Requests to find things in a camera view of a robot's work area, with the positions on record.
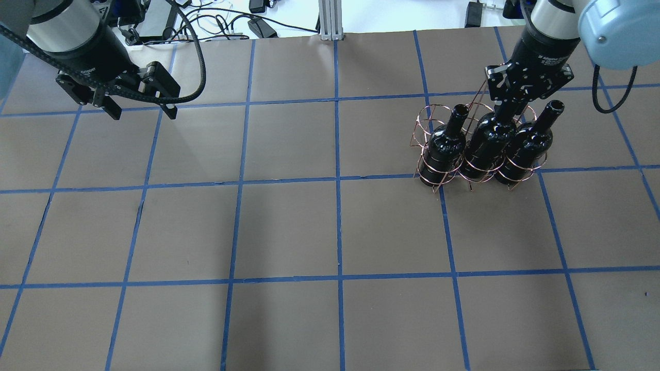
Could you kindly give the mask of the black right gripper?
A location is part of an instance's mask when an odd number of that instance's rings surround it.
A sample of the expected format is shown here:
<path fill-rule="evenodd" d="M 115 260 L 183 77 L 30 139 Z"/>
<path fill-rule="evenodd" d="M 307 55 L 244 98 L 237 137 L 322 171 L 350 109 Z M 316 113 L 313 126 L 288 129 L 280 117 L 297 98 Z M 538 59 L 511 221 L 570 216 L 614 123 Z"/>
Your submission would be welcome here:
<path fill-rule="evenodd" d="M 504 65 L 485 67 L 490 99 L 495 101 L 495 120 L 508 120 L 508 102 L 512 120 L 521 124 L 528 103 L 549 98 L 574 79 L 571 67 L 562 58 L 510 60 Z"/>

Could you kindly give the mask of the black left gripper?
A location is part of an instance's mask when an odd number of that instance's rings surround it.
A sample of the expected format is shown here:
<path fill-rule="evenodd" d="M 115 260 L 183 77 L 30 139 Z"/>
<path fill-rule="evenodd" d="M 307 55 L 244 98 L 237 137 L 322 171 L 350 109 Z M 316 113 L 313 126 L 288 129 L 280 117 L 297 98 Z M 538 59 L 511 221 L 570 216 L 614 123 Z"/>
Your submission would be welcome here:
<path fill-rule="evenodd" d="M 157 104 L 169 119 L 177 118 L 180 86 L 158 61 L 139 69 L 135 65 L 102 77 L 97 71 L 83 73 L 72 66 L 56 61 L 57 82 L 81 105 L 93 104 L 113 120 L 118 121 L 122 108 L 111 98 L 120 96 L 142 103 Z"/>

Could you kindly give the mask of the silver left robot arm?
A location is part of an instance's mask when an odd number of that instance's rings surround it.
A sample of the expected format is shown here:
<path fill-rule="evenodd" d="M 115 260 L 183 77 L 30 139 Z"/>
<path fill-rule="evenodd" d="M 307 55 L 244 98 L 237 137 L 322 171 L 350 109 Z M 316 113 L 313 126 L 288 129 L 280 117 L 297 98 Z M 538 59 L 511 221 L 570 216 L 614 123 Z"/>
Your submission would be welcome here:
<path fill-rule="evenodd" d="M 119 92 L 179 97 L 179 84 L 161 63 L 134 64 L 90 1 L 2 1 L 2 26 L 59 62 L 56 83 L 73 101 L 101 108 L 114 120 L 122 115 L 113 100 Z"/>

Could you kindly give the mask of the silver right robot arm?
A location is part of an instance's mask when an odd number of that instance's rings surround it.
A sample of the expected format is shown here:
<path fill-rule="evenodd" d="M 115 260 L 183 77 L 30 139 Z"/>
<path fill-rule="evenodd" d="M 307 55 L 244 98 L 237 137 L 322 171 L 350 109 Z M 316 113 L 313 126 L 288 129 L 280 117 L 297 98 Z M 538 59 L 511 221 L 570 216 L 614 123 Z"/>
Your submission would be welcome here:
<path fill-rule="evenodd" d="M 495 113 L 505 120 L 574 78 L 567 62 L 579 44 L 594 62 L 592 103 L 604 114 L 625 103 L 639 66 L 658 61 L 658 1 L 507 1 L 503 15 L 525 21 L 509 60 L 485 69 Z M 631 70 L 624 96 L 608 109 L 597 99 L 602 68 Z"/>

